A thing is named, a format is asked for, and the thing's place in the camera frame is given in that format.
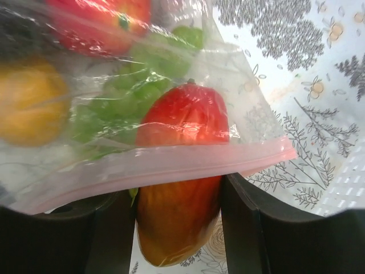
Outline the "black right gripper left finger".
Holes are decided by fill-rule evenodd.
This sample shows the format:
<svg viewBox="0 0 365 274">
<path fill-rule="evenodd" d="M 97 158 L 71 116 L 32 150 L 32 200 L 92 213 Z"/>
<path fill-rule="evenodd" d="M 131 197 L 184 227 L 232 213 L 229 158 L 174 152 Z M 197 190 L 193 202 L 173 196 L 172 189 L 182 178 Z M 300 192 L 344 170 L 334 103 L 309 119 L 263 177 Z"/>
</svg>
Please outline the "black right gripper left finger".
<svg viewBox="0 0 365 274">
<path fill-rule="evenodd" d="M 134 228 L 128 191 L 36 215 L 1 207 L 1 273 L 128 273 Z"/>
</svg>

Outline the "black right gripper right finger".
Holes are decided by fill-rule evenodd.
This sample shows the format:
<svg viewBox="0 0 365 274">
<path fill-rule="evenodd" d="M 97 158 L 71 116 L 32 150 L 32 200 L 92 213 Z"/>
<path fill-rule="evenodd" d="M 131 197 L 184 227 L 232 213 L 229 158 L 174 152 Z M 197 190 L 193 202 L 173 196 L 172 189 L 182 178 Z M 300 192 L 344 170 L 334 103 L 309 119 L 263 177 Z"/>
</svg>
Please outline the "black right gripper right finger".
<svg viewBox="0 0 365 274">
<path fill-rule="evenodd" d="M 363 209 L 318 216 L 230 174 L 221 216 L 231 274 L 364 272 Z"/>
</svg>

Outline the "green fake grapes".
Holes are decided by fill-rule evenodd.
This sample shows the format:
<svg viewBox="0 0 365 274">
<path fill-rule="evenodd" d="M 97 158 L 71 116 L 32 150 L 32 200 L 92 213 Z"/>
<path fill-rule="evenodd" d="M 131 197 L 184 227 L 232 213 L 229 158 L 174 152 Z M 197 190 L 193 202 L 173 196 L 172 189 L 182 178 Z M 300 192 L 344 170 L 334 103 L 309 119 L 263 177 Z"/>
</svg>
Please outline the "green fake grapes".
<svg viewBox="0 0 365 274">
<path fill-rule="evenodd" d="M 99 94 L 77 104 L 70 135 L 88 160 L 130 150 L 142 119 L 155 101 L 182 79 L 204 48 L 204 31 L 180 25 L 149 33 L 130 58 L 108 76 Z"/>
</svg>

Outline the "orange red fake mango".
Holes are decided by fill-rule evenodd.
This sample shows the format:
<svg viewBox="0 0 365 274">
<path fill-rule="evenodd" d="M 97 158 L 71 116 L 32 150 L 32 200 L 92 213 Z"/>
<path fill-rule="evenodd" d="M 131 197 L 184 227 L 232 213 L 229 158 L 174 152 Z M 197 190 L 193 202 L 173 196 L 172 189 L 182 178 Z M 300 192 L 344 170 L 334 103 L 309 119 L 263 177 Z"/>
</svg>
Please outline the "orange red fake mango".
<svg viewBox="0 0 365 274">
<path fill-rule="evenodd" d="M 199 174 L 188 148 L 228 143 L 226 106 L 215 89 L 190 79 L 155 101 L 142 123 L 138 146 L 177 152 L 165 178 L 139 188 L 136 207 L 142 255 L 155 267 L 168 267 L 194 255 L 217 223 L 222 177 Z"/>
</svg>

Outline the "clear zip top bag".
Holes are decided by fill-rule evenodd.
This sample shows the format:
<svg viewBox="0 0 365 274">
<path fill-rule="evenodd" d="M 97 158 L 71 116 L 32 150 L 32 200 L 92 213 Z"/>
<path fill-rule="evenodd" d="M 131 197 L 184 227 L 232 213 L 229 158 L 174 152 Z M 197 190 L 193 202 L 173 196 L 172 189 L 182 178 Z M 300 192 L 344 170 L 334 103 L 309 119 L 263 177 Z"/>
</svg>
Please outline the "clear zip top bag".
<svg viewBox="0 0 365 274">
<path fill-rule="evenodd" d="M 295 156 L 212 1 L 1 2 L 1 206 L 35 215 Z"/>
</svg>

